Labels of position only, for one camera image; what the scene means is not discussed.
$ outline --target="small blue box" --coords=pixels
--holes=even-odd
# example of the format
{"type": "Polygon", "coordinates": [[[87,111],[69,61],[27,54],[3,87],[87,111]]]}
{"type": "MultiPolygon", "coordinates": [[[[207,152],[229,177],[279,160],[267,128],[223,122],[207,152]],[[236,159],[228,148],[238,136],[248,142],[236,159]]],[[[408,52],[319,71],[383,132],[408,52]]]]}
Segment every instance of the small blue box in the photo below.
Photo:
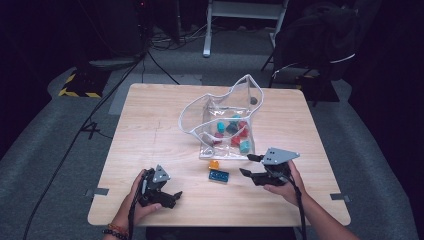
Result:
{"type": "Polygon", "coordinates": [[[209,172],[209,179],[220,181],[220,182],[228,182],[228,177],[230,174],[228,172],[223,172],[215,169],[211,169],[209,172]]]}
{"type": "Polygon", "coordinates": [[[249,141],[243,141],[240,143],[240,152],[241,153],[249,153],[250,151],[250,142],[249,141]]]}

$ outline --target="red block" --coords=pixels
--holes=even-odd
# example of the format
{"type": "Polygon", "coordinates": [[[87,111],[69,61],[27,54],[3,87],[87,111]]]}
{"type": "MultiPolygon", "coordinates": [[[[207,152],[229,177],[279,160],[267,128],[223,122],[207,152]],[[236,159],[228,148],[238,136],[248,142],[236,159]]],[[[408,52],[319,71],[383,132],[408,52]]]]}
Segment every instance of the red block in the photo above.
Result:
{"type": "Polygon", "coordinates": [[[231,138],[231,146],[233,146],[233,147],[240,146],[240,137],[239,136],[235,136],[235,137],[231,138]]]}
{"type": "Polygon", "coordinates": [[[239,129],[242,129],[244,126],[246,126],[246,127],[240,133],[240,137],[243,137],[243,138],[249,136],[249,130],[248,130],[248,127],[247,127],[247,122],[246,121],[240,121],[239,122],[239,129]]]}
{"type": "MultiPolygon", "coordinates": [[[[215,133],[215,137],[217,138],[223,138],[224,134],[220,133],[220,132],[216,132],[215,133]]],[[[220,144],[222,141],[213,141],[213,144],[220,144]]]]}

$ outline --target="wooden table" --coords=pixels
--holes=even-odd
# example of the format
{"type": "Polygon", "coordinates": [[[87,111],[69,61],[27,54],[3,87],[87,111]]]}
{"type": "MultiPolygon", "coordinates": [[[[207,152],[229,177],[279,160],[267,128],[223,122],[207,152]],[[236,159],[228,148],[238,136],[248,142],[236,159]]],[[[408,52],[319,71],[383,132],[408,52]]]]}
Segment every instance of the wooden table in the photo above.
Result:
{"type": "MultiPolygon", "coordinates": [[[[298,208],[281,196],[255,186],[239,168],[263,172],[263,165],[221,160],[230,173],[227,184],[209,181],[209,161],[199,159],[200,142],[178,127],[181,111],[194,99],[225,94],[228,87],[133,84],[130,87],[88,221],[106,225],[141,169],[160,164],[171,176],[162,191],[183,191],[173,209],[143,219],[143,226],[300,226],[298,208]]],[[[350,223],[345,202],[332,200],[340,193],[321,139],[301,91],[263,89],[264,103],[253,115],[256,154],[269,147],[299,152],[293,160],[309,194],[343,225],[350,223]]]]}

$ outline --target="blue block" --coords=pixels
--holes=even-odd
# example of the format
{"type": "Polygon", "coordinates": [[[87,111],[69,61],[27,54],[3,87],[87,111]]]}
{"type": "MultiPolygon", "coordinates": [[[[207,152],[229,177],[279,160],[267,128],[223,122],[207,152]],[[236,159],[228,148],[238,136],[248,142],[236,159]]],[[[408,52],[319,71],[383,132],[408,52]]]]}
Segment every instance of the blue block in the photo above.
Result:
{"type": "Polygon", "coordinates": [[[216,124],[216,128],[218,129],[218,132],[220,132],[220,133],[225,132],[225,124],[223,122],[218,122],[216,124]]]}
{"type": "MultiPolygon", "coordinates": [[[[241,118],[240,117],[240,115],[238,115],[238,114],[236,114],[236,115],[233,115],[231,118],[241,118]]],[[[230,121],[230,124],[238,124],[238,121],[230,121]]]]}
{"type": "Polygon", "coordinates": [[[249,141],[243,141],[240,143],[240,152],[241,153],[248,153],[250,151],[250,142],[249,141]]]}
{"type": "Polygon", "coordinates": [[[228,172],[223,172],[215,169],[211,169],[209,172],[209,179],[220,181],[220,182],[228,182],[228,177],[230,174],[228,172]]]}

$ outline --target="bracelet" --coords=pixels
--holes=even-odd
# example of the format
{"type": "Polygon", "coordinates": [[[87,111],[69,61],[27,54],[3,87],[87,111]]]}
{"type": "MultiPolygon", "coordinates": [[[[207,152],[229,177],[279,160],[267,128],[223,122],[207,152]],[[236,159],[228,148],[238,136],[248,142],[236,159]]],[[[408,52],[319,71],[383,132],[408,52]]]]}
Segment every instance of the bracelet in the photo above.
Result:
{"type": "Polygon", "coordinates": [[[116,225],[114,225],[114,224],[112,224],[112,223],[109,223],[108,225],[107,225],[107,227],[109,228],[109,229],[111,229],[111,230],[116,230],[116,231],[118,231],[120,234],[122,234],[122,235],[124,235],[125,237],[128,237],[128,231],[127,231],[127,229],[125,229],[125,228],[123,228],[123,227],[120,227],[120,226],[116,226],[116,225]]]}
{"type": "Polygon", "coordinates": [[[115,232],[113,230],[110,230],[110,229],[105,229],[102,232],[103,232],[103,234],[110,234],[110,235],[112,235],[112,236],[114,236],[114,237],[116,237],[120,240],[128,240],[128,238],[126,236],[120,234],[119,232],[115,232]]]}

